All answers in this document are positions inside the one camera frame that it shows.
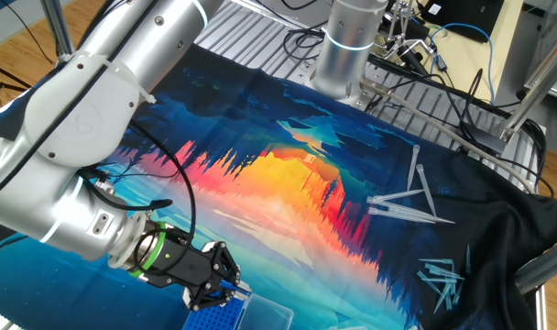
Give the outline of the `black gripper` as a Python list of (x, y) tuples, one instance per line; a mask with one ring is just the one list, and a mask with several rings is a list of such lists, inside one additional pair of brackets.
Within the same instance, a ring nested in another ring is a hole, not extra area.
[(159, 287), (188, 286), (181, 299), (190, 311), (229, 303), (236, 292), (252, 293), (225, 242), (208, 242), (200, 251), (189, 242), (190, 235), (176, 227), (158, 228), (154, 233), (156, 256), (148, 258), (143, 274)]

